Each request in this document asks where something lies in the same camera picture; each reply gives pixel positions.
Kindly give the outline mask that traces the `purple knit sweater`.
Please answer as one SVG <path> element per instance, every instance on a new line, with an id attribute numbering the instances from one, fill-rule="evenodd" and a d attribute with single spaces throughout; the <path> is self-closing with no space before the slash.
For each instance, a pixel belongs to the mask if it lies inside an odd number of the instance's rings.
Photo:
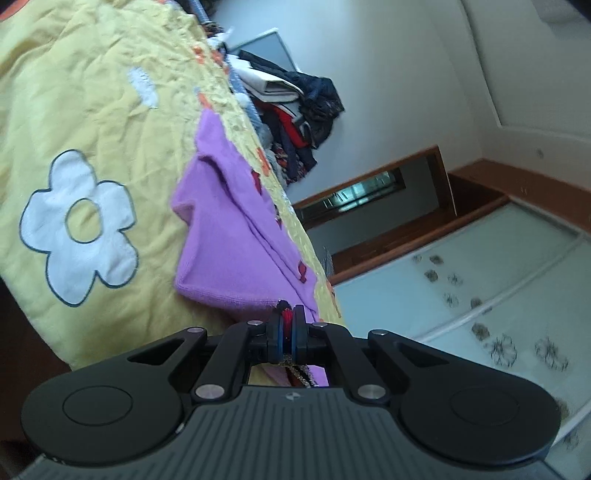
<path id="1" fill-rule="evenodd" d="M 197 152 L 170 200 L 187 226 L 174 287 L 238 321 L 266 320 L 280 301 L 320 320 L 318 277 L 287 234 L 262 177 L 225 135 L 221 116 L 202 112 Z"/>

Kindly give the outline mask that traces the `pile of dark clothes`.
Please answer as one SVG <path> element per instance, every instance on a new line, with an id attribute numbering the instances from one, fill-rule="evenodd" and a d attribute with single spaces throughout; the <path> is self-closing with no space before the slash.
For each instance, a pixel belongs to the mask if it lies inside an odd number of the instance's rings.
<path id="1" fill-rule="evenodd" d="M 270 133 L 270 151 L 283 181 L 297 183 L 317 165 L 314 151 L 345 112 L 334 82 L 279 64 L 249 51 L 228 55 L 260 121 Z"/>

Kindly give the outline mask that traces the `glass sliding wardrobe door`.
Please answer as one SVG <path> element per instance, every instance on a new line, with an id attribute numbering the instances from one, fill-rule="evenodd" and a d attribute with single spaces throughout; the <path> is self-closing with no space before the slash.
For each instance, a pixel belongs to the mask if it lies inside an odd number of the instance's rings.
<path id="1" fill-rule="evenodd" d="M 349 330 L 385 329 L 535 382 L 557 401 L 550 465 L 590 475 L 590 238 L 508 204 L 335 287 Z"/>

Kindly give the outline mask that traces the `yellow carrot print quilt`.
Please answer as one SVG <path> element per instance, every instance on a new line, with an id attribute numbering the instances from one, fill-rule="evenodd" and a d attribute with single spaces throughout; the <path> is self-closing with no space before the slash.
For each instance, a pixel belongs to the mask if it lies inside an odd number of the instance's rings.
<path id="1" fill-rule="evenodd" d="M 170 200 L 204 108 L 320 272 L 197 18 L 165 1 L 18 1 L 2 15 L 1 277 L 71 368 L 224 329 L 173 286 L 187 228 Z"/>

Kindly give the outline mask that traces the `grey monitor screen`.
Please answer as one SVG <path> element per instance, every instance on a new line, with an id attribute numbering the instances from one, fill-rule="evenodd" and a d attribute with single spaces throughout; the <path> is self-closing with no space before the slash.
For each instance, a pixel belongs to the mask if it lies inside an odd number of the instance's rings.
<path id="1" fill-rule="evenodd" d="M 254 55 L 276 63 L 276 65 L 280 65 L 281 68 L 298 71 L 297 63 L 294 62 L 290 49 L 281 38 L 280 31 L 277 28 L 266 30 L 252 39 L 245 40 L 229 48 L 229 52 L 235 55 L 238 55 L 240 50 L 249 51 Z"/>

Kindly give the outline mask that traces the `grey blue quilted blanket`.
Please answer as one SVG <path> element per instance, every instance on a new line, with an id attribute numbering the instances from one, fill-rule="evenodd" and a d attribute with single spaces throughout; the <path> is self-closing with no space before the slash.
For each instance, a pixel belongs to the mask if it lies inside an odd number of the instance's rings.
<path id="1" fill-rule="evenodd" d="M 197 16 L 200 23 L 211 22 L 214 16 L 218 1 L 217 0 L 187 0 L 190 12 Z"/>

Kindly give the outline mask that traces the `brown wooden door frame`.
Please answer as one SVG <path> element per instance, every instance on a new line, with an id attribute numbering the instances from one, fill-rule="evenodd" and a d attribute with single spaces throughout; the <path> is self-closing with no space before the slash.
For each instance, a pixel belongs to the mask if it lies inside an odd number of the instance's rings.
<path id="1" fill-rule="evenodd" d="M 332 284 L 381 267 L 508 205 L 589 232 L 589 190 L 479 159 L 452 172 L 434 146 L 294 204 Z"/>

